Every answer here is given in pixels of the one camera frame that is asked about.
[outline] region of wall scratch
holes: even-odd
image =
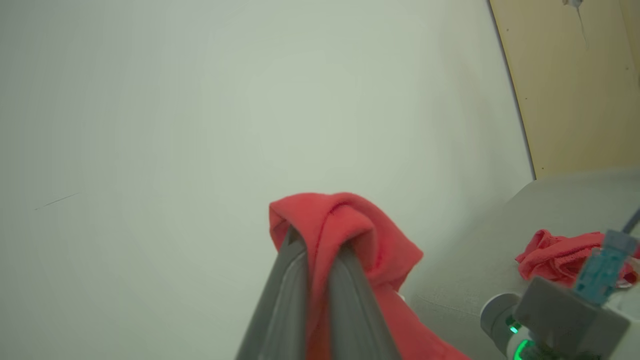
[[[42,208],[44,208],[44,207],[46,207],[46,206],[49,206],[49,205],[51,205],[51,204],[55,204],[55,203],[57,203],[58,201],[62,201],[62,200],[64,200],[64,199],[68,199],[68,198],[70,198],[71,196],[76,196],[77,194],[79,194],[79,193],[74,193],[74,194],[71,194],[71,195],[69,195],[69,196],[65,196],[65,197],[63,197],[62,199],[58,199],[58,200],[56,200],[56,201],[52,201],[52,202],[50,202],[50,203],[48,203],[48,204],[46,204],[46,205],[43,205],[43,206],[40,206],[39,208],[34,209],[33,211],[36,211],[36,210],[42,209]]]

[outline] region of gray couch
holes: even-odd
[[[473,360],[503,359],[482,332],[484,303],[527,286],[514,258],[538,229],[576,236],[621,229],[640,206],[640,169],[536,180],[465,237],[420,280],[409,304],[421,321]]]

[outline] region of red towel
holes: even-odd
[[[520,263],[518,271],[525,280],[537,275],[571,287],[585,259],[591,255],[593,248],[602,245],[603,239],[604,234],[599,232],[565,238],[553,236],[548,230],[539,230],[524,252],[516,258]],[[630,265],[625,264],[620,277],[635,283],[637,274]]]
[[[307,243],[307,359],[331,357],[326,280],[338,249],[348,240],[353,240],[403,359],[467,359],[422,325],[398,296],[400,285],[422,257],[422,251],[374,204],[352,193],[302,193],[271,203],[269,223],[276,248],[280,248],[289,224]]]

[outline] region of green led light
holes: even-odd
[[[527,345],[529,343],[532,343],[533,341],[531,340],[525,340],[523,342],[520,343],[520,345],[518,345],[518,348],[516,349],[515,354],[513,354],[513,360],[522,360],[522,356],[520,356],[520,353],[522,353],[522,350],[527,347]]]

